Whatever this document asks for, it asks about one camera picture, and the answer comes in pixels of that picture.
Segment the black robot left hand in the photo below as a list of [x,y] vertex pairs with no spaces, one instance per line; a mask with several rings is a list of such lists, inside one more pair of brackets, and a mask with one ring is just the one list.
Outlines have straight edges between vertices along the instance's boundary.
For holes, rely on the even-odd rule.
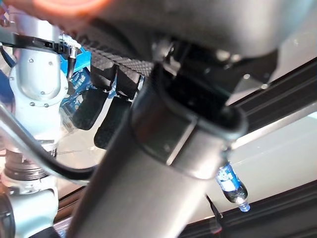
[[73,215],[69,238],[175,238],[225,147],[247,131],[227,100],[245,74],[266,83],[314,0],[111,0],[97,19],[136,37],[148,82]]

